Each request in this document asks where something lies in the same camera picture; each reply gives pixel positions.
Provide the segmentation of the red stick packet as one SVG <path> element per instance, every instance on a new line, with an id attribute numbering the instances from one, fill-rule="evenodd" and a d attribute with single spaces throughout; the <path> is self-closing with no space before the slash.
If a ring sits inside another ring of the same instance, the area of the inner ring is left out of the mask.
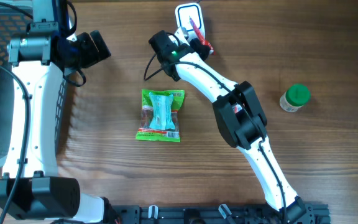
<path id="1" fill-rule="evenodd" d="M 201 33 L 200 29 L 197 27 L 197 25 L 195 24 L 194 20 L 189 17 L 189 22 L 198 38 L 198 40 L 200 41 L 200 43 L 209 48 L 209 54 L 210 55 L 214 55 L 214 49 L 213 49 L 213 46 L 205 39 L 204 35 Z"/>

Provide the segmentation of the red Kleenex tissue pack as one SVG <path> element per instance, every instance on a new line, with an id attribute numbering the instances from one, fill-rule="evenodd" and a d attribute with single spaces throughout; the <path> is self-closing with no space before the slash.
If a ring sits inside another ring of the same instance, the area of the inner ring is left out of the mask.
<path id="1" fill-rule="evenodd" d="M 232 108 L 233 108 L 233 111 L 235 114 L 237 114 L 238 112 L 240 112 L 242 110 L 242 106 L 238 105 L 238 104 L 233 105 Z"/>

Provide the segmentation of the green snack bag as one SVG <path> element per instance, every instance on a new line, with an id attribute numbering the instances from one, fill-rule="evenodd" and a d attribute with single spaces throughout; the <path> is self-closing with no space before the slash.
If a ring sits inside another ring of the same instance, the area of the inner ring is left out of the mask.
<path id="1" fill-rule="evenodd" d="M 175 124 L 175 129 L 156 130 L 150 128 L 150 122 L 153 118 L 152 102 L 149 93 L 157 95 L 173 95 L 172 103 L 172 120 Z M 184 90 L 142 90 L 142 111 L 140 128 L 137 131 L 135 138 L 143 141 L 168 141 L 180 142 L 180 130 L 178 123 L 178 111 L 181 108 L 185 99 Z"/>

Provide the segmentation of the green lid spice jar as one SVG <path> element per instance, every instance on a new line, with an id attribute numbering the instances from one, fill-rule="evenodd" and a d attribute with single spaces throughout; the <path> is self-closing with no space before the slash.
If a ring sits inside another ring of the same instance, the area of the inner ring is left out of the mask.
<path id="1" fill-rule="evenodd" d="M 281 97 L 280 107 L 286 112 L 296 112 L 311 98 L 309 89 L 303 84 L 292 85 Z"/>

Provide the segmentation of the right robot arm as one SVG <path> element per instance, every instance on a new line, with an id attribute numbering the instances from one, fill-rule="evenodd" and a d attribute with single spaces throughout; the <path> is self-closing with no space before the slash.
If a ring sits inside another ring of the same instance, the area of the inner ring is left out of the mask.
<path id="1" fill-rule="evenodd" d="M 180 27 L 172 34 L 154 34 L 149 44 L 164 71 L 173 80 L 184 80 L 211 102 L 219 132 L 228 145 L 238 149 L 257 176 L 265 201 L 280 212 L 282 223 L 295 223 L 307 208 L 286 180 L 266 130 L 267 118 L 253 86 L 228 80 L 205 63 L 212 48 L 191 39 Z"/>

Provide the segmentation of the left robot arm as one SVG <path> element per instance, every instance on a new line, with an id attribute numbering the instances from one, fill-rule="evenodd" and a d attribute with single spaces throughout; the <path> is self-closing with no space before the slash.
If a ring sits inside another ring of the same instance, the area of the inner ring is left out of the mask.
<path id="1" fill-rule="evenodd" d="M 34 1 L 29 17 L 26 30 L 7 45 L 15 89 L 1 214 L 52 223 L 120 223 L 108 199 L 84 194 L 76 179 L 59 176 L 56 158 L 64 84 L 110 51 L 96 30 L 76 35 L 70 1 Z"/>

